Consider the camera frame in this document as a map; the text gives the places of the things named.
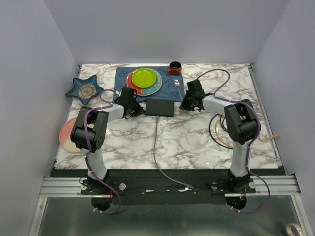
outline screw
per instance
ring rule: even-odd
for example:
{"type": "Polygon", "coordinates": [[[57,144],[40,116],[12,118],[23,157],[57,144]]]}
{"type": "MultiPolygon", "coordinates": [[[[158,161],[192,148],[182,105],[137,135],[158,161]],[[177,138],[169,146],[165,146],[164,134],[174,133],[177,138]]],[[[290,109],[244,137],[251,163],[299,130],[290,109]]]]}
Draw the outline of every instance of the screw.
{"type": "Polygon", "coordinates": [[[251,189],[255,189],[256,184],[255,184],[254,182],[250,182],[250,183],[249,183],[249,187],[250,187],[251,189]]]}
{"type": "Polygon", "coordinates": [[[85,185],[81,185],[81,190],[86,190],[87,189],[87,186],[85,186],[85,185]]]}
{"type": "Polygon", "coordinates": [[[213,190],[217,190],[217,189],[218,189],[217,183],[213,182],[213,183],[211,184],[211,188],[212,188],[213,190]]]}
{"type": "Polygon", "coordinates": [[[122,190],[122,191],[124,191],[124,190],[126,189],[125,183],[121,183],[121,184],[119,185],[119,189],[122,190]]]}

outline star-shaped plate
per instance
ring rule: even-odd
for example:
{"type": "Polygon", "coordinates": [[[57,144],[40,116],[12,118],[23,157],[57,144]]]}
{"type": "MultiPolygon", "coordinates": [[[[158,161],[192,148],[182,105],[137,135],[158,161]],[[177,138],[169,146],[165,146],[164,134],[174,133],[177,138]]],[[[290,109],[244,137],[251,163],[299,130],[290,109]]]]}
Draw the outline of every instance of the star-shaped plate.
{"type": "Polygon", "coordinates": [[[96,75],[92,75],[86,80],[73,78],[73,88],[65,95],[67,97],[77,97],[82,104],[86,105],[92,97],[98,95],[102,91],[103,88],[97,85],[96,75]]]}

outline white wall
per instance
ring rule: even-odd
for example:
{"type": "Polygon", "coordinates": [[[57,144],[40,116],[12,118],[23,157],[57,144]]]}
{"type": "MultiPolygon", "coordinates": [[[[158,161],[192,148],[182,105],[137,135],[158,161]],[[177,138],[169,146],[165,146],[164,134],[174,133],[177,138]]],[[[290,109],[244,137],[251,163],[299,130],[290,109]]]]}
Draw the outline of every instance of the white wall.
{"type": "Polygon", "coordinates": [[[0,234],[25,236],[77,73],[42,0],[0,2],[0,234]]]}
{"type": "Polygon", "coordinates": [[[288,0],[45,0],[74,57],[253,62],[288,0]]]}
{"type": "Polygon", "coordinates": [[[259,53],[254,76],[281,160],[295,173],[315,232],[315,1],[291,0],[259,53]]]}

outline blue placemat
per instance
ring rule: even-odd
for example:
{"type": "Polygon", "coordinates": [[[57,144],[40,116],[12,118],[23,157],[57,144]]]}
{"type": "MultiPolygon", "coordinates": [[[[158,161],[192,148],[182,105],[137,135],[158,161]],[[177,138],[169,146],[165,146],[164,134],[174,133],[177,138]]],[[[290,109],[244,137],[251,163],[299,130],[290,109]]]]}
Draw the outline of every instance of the blue placemat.
{"type": "Polygon", "coordinates": [[[121,91],[123,86],[126,85],[127,75],[130,74],[132,71],[139,69],[139,68],[151,68],[156,70],[160,73],[163,84],[162,87],[156,93],[149,95],[149,96],[138,96],[137,102],[145,102],[147,98],[155,98],[155,99],[169,99],[174,100],[176,102],[181,101],[181,97],[178,93],[177,88],[174,86],[173,81],[174,79],[178,79],[180,82],[179,90],[181,95],[184,97],[184,83],[182,75],[169,75],[167,73],[168,66],[140,66],[140,67],[118,67],[116,69],[116,76],[115,76],[115,86],[114,89],[116,91],[121,91]]]}

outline marble tabletop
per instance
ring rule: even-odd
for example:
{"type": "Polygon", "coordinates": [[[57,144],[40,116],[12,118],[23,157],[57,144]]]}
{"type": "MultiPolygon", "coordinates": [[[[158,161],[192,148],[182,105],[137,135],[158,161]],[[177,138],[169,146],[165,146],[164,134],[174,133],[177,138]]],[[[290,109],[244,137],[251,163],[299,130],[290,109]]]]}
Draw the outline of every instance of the marble tabletop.
{"type": "MultiPolygon", "coordinates": [[[[160,66],[167,64],[83,64],[80,79],[96,74],[98,84],[105,89],[114,88],[117,67],[122,66],[160,66]]],[[[261,113],[256,92],[249,70],[245,64],[184,64],[182,75],[184,86],[201,73],[224,68],[231,73],[230,82],[218,93],[218,96],[231,100],[249,99],[258,113],[261,122],[261,138],[268,137],[265,120],[261,113]]],[[[227,79],[223,72],[213,72],[200,78],[205,92],[213,92],[227,79]]],[[[106,93],[104,98],[111,100],[113,94],[106,93]]],[[[92,98],[88,106],[103,104],[100,99],[92,98]]],[[[188,112],[179,109],[175,103],[174,117],[160,117],[157,135],[157,161],[163,169],[228,169],[231,165],[232,150],[217,145],[209,136],[208,126],[215,113],[210,111],[188,112]]],[[[76,117],[82,104],[73,99],[68,120],[76,117]]],[[[155,169],[153,160],[153,142],[155,117],[141,115],[136,118],[115,120],[107,125],[106,138],[102,154],[108,169],[155,169]]],[[[211,131],[214,134],[213,122],[211,131]]],[[[231,143],[223,130],[222,138],[231,143]]],[[[272,143],[256,140],[252,147],[251,168],[277,168],[276,155],[272,143]]],[[[70,153],[59,148],[56,169],[86,169],[83,155],[70,153]]]]}

